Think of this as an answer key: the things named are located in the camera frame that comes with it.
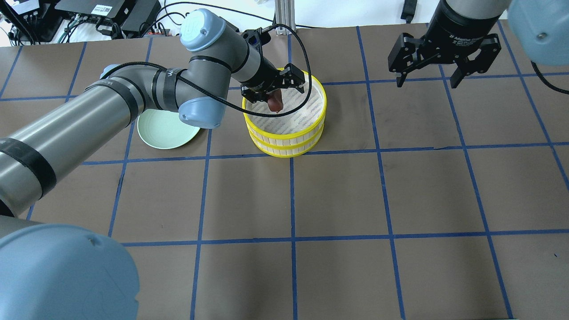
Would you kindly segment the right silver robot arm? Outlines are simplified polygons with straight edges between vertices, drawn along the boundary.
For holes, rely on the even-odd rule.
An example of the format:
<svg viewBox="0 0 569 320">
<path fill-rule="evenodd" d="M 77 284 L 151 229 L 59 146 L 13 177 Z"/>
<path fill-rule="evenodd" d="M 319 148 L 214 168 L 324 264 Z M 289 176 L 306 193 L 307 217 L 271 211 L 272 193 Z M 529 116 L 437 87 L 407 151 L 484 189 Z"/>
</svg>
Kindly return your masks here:
<svg viewBox="0 0 569 320">
<path fill-rule="evenodd" d="M 474 73 L 486 73 L 502 46 L 491 33 L 506 13 L 509 26 L 530 59 L 538 78 L 550 89 L 567 94 L 545 79 L 539 65 L 568 64 L 569 12 L 566 0 L 440 0 L 420 38 L 402 33 L 387 61 L 402 87 L 409 73 L 431 64 L 454 64 L 450 85 L 456 88 Z"/>
</svg>

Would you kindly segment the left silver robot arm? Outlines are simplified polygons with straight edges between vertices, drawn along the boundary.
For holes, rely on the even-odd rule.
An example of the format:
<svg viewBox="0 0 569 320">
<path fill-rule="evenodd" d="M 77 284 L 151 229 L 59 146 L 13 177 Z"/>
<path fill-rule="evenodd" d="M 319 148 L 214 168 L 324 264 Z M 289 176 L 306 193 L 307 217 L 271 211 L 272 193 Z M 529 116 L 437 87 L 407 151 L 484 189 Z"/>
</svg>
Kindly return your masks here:
<svg viewBox="0 0 569 320">
<path fill-rule="evenodd" d="M 111 237 L 18 215 L 51 192 L 148 109 L 201 129 L 221 125 L 225 107 L 256 117 L 292 115 L 312 93 L 311 68 L 278 70 L 262 47 L 274 24 L 242 33 L 208 9 L 180 28 L 187 68 L 146 61 L 110 65 L 75 99 L 1 138 L 3 320 L 134 320 L 140 278 Z"/>
</svg>

